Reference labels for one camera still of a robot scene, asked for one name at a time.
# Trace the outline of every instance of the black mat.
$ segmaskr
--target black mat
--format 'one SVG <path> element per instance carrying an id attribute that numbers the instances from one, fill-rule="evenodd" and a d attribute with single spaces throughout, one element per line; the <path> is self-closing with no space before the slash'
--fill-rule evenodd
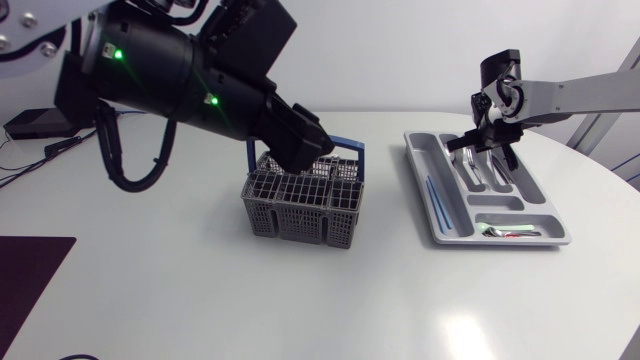
<path id="1" fill-rule="evenodd" d="M 75 242 L 0 236 L 0 359 Z"/>

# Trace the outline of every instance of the gray cutlery tray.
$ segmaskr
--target gray cutlery tray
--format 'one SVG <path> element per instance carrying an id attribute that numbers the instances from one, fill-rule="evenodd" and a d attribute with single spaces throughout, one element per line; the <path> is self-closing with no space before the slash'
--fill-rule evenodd
<path id="1" fill-rule="evenodd" d="M 446 142 L 457 134 L 440 132 L 405 132 L 407 156 L 413 168 L 429 223 L 436 242 L 441 244 L 478 245 L 566 245 L 571 242 L 554 206 L 538 186 L 534 176 L 518 158 L 520 166 L 509 171 L 501 149 L 491 153 L 510 176 L 510 184 L 490 165 L 489 152 L 472 156 L 483 184 L 462 161 L 462 150 L 455 152 L 455 166 L 446 150 Z M 451 229 L 438 220 L 430 195 L 428 178 L 448 213 Z M 491 225 L 531 224 L 541 236 L 488 237 L 475 226 L 476 222 Z"/>

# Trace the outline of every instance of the table surface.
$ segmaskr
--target table surface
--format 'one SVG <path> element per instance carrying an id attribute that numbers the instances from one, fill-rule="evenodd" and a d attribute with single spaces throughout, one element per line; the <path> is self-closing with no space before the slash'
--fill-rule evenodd
<path id="1" fill-rule="evenodd" d="M 246 152 L 180 125 L 150 190 L 107 179 L 93 138 L 0 191 L 3 235 L 78 241 L 7 359 L 613 359 L 640 323 L 640 195 L 527 131 L 515 145 L 573 237 L 559 248 L 442 246 L 405 156 L 406 130 L 456 131 L 444 113 L 320 113 L 367 146 L 350 250 L 253 236 Z M 142 176 L 164 123 L 121 120 Z M 51 140 L 8 144 L 0 165 Z"/>

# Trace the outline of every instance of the plastic grid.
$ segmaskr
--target plastic grid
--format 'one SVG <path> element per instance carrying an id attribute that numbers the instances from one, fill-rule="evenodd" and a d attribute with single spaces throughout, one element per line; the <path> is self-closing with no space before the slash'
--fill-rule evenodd
<path id="1" fill-rule="evenodd" d="M 271 203 L 276 197 L 281 177 L 275 173 L 249 174 L 242 190 L 242 198 L 255 235 L 267 237 L 278 235 L 278 222 Z"/>
<path id="2" fill-rule="evenodd" d="M 336 170 L 338 170 L 338 172 L 344 172 L 347 173 L 347 166 L 345 164 L 341 165 L 341 162 L 344 162 L 346 160 L 340 160 L 340 158 L 335 157 L 335 156 L 323 156 L 318 158 L 314 163 L 313 166 L 311 167 L 311 169 L 307 170 L 307 171 L 303 171 L 300 173 L 300 175 L 315 175 L 315 176 L 319 176 L 319 177 L 324 177 L 326 179 L 330 179 L 332 174 L 336 172 Z M 356 167 L 353 169 L 354 171 L 354 175 L 353 178 L 357 179 L 357 171 L 358 171 L 358 167 L 357 167 L 357 161 L 356 160 L 348 160 L 348 161 L 355 161 L 356 162 Z M 276 174 L 286 174 L 285 171 L 280 167 L 280 165 L 278 165 L 278 163 L 273 160 L 273 158 L 271 156 L 269 156 L 269 153 L 263 153 L 262 156 L 260 156 L 260 159 L 258 159 L 258 162 L 256 163 L 256 169 L 259 171 L 268 171 L 268 172 L 274 172 Z"/>
<path id="3" fill-rule="evenodd" d="M 357 178 L 357 160 L 321 157 L 293 175 L 262 154 L 242 195 L 254 234 L 350 248 L 364 187 Z"/>
<path id="4" fill-rule="evenodd" d="M 282 175 L 278 187 L 277 200 L 314 206 L 325 206 L 329 194 L 330 181 L 311 175 Z"/>
<path id="5" fill-rule="evenodd" d="M 335 164 L 332 179 L 358 181 L 358 160 L 338 160 Z"/>
<path id="6" fill-rule="evenodd" d="M 360 209 L 361 182 L 334 180 L 331 185 L 330 208 L 352 211 Z"/>
<path id="7" fill-rule="evenodd" d="M 280 237 L 311 244 L 322 243 L 324 211 L 285 205 L 277 207 Z"/>
<path id="8" fill-rule="evenodd" d="M 332 182 L 327 245 L 343 249 L 351 247 L 353 231 L 358 223 L 363 187 L 361 182 L 344 180 Z"/>
<path id="9" fill-rule="evenodd" d="M 281 175 L 256 171 L 249 178 L 242 191 L 243 199 L 274 199 L 278 191 Z"/>
<path id="10" fill-rule="evenodd" d="M 357 223 L 358 213 L 331 212 L 329 229 L 327 230 L 327 245 L 343 249 L 350 248 Z"/>
<path id="11" fill-rule="evenodd" d="M 276 237 L 278 235 L 278 221 L 271 205 L 259 201 L 245 200 L 247 215 L 251 222 L 253 233 L 258 236 Z"/>

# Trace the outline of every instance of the basket handle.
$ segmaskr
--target basket handle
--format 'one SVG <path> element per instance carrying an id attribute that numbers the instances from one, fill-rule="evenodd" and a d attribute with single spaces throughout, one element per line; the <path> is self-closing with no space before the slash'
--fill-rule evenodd
<path id="1" fill-rule="evenodd" d="M 335 135 L 329 135 L 329 137 L 337 147 L 358 153 L 358 180 L 364 182 L 364 143 Z M 247 140 L 247 162 L 249 164 L 249 172 L 254 172 L 257 168 L 255 139 Z"/>

